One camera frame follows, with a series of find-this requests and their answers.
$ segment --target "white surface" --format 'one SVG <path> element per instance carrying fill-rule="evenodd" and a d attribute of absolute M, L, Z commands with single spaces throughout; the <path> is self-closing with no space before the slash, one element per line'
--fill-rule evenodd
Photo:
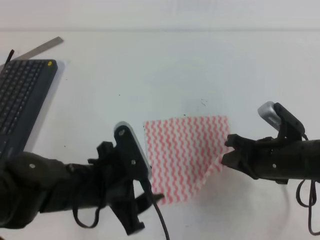
<path fill-rule="evenodd" d="M 65 42 L 41 58 L 68 60 L 54 83 L 51 101 L 32 132 L 34 153 L 85 164 L 101 141 L 127 121 L 144 146 L 142 123 L 171 117 L 227 115 L 232 133 L 275 136 L 258 115 L 266 101 L 280 102 L 320 138 L 320 33 L 317 32 L 2 32 L 0 53 L 24 53 L 53 37 Z M 314 239 L 307 210 L 295 200 L 298 181 L 288 186 L 254 181 L 225 169 L 191 202 L 161 206 L 171 239 Z M 308 187 L 302 188 L 307 200 Z M 94 211 L 81 219 L 89 223 Z M 76 225 L 72 213 L 41 214 L 22 230 L 0 229 L 6 240 L 163 240 L 154 209 L 146 225 L 127 237 L 107 208 L 93 230 Z M 319 208 L 313 225 L 320 228 Z"/>
<path fill-rule="evenodd" d="M 318 0 L 0 0 L 0 30 L 320 29 Z"/>

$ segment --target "ruler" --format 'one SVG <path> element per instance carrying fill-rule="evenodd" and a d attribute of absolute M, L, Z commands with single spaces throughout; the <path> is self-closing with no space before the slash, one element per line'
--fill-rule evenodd
<path fill-rule="evenodd" d="M 37 46 L 36 48 L 32 49 L 31 51 L 26 52 L 25 54 L 22 54 L 21 56 L 18 56 L 17 58 L 13 60 L 28 60 L 31 59 L 59 44 L 62 44 L 64 40 L 57 36 L 54 39 L 51 39 L 50 41 L 45 42 L 44 44 Z M 0 72 L 4 68 L 4 64 L 0 65 Z"/>

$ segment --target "black wire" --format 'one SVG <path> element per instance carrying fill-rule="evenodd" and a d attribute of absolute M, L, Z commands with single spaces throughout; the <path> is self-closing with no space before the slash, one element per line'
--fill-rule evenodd
<path fill-rule="evenodd" d="M 299 183 L 297 189 L 296 189 L 296 193 L 295 193 L 295 198 L 296 198 L 296 201 L 298 202 L 298 204 L 304 208 L 308 208 L 309 205 L 307 204 L 304 204 L 302 201 L 301 201 L 301 198 L 300 198 L 300 190 L 301 190 L 301 187 L 302 185 L 304 184 L 305 180 L 303 180 L 302 182 Z M 312 190 L 312 196 L 311 196 L 311 206 L 315 205 L 316 202 L 317 202 L 317 193 L 316 193 L 316 183 L 315 181 L 311 181 L 311 185 L 310 185 L 310 190 Z"/>
<path fill-rule="evenodd" d="M 308 137 L 307 135 L 302 135 L 302 137 L 308 141 Z M 316 191 L 316 181 L 315 180 L 311 180 L 311 184 L 310 184 L 310 193 L 309 193 L 309 204 L 306 205 L 301 201 L 301 197 L 300 197 L 300 190 L 302 185 L 304 184 L 305 180 L 303 180 L 302 182 L 299 183 L 297 189 L 296 189 L 296 193 L 295 193 L 295 198 L 296 201 L 298 202 L 298 204 L 304 208 L 308 208 L 308 230 L 309 233 L 313 236 L 319 236 L 320 235 L 320 231 L 318 232 L 314 232 L 312 230 L 312 206 L 316 204 L 317 202 L 317 191 Z"/>
<path fill-rule="evenodd" d="M 167 226 L 166 226 L 166 223 L 165 223 L 165 220 L 164 220 L 164 217 L 162 216 L 162 213 L 156 203 L 156 201 L 154 200 L 154 198 L 152 197 L 152 204 L 156 210 L 156 213 L 158 214 L 159 216 L 159 219 L 160 219 L 160 222 L 161 222 L 161 225 L 162 225 L 162 228 L 163 228 L 163 231 L 164 231 L 164 235 L 165 235 L 165 239 L 166 240 L 170 240 L 170 236 L 169 236 L 169 232 L 168 232 L 168 229 L 167 229 Z"/>
<path fill-rule="evenodd" d="M 91 179 L 89 179 L 87 181 L 86 185 L 84 185 L 80 190 L 78 190 L 78 192 L 74 196 L 73 204 L 72 204 L 73 218 L 74 218 L 76 224 L 78 224 L 80 227 L 82 227 L 84 229 L 93 229 L 98 225 L 99 216 L 100 216 L 100 210 L 103 209 L 104 206 L 105 206 L 106 185 L 105 185 L 105 181 L 101 181 L 101 186 L 100 186 L 101 199 L 100 199 L 100 202 L 99 202 L 99 205 L 98 205 L 97 209 L 94 212 L 94 220 L 93 220 L 92 225 L 90 225 L 90 226 L 85 225 L 84 223 L 82 223 L 79 220 L 79 217 L 78 217 L 78 210 L 79 210 L 78 198 L 81 197 L 83 192 L 85 192 L 87 190 L 87 188 L 91 185 L 91 183 L 93 181 L 94 181 L 94 178 L 92 177 Z"/>
<path fill-rule="evenodd" d="M 318 232 L 314 232 L 312 230 L 312 226 L 311 226 L 311 220 L 312 220 L 312 199 L 315 196 L 317 196 L 316 193 L 316 181 L 311 180 L 311 186 L 310 186 L 310 194 L 309 194 L 309 206 L 308 206 L 308 229 L 309 229 L 309 233 L 312 234 L 313 236 L 318 236 L 320 235 L 320 231 Z"/>
<path fill-rule="evenodd" d="M 307 137 L 307 135 L 305 135 L 305 134 L 303 134 L 302 137 L 303 137 L 306 141 L 309 140 L 308 137 Z"/>
<path fill-rule="evenodd" d="M 159 207 L 157 205 L 157 202 L 154 199 L 154 195 L 152 193 L 152 188 L 151 188 L 150 181 L 148 179 L 146 179 L 146 180 L 140 181 L 140 183 L 141 183 L 141 186 L 142 186 L 145 194 L 148 196 L 149 200 L 152 202 L 152 204 L 153 204 L 153 206 L 155 208 L 155 211 L 159 216 L 159 219 L 160 219 L 163 231 L 164 231 L 165 239 L 166 240 L 170 240 L 169 232 L 168 232 L 164 217 L 162 216 L 162 213 L 161 213 L 161 211 L 160 211 L 160 209 L 159 209 Z"/>

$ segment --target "keyboard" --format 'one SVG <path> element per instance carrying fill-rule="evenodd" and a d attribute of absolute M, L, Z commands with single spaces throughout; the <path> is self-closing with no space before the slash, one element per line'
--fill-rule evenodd
<path fill-rule="evenodd" d="M 55 60 L 13 60 L 0 73 L 0 163 L 23 152 L 58 70 Z"/>

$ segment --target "wavy striped cloth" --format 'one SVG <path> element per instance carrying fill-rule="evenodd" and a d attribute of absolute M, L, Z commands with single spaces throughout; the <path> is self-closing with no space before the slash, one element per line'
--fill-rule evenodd
<path fill-rule="evenodd" d="M 165 194 L 161 204 L 189 200 L 210 175 L 222 171 L 221 159 L 228 152 L 226 116 L 147 121 L 144 133 L 152 190 Z"/>

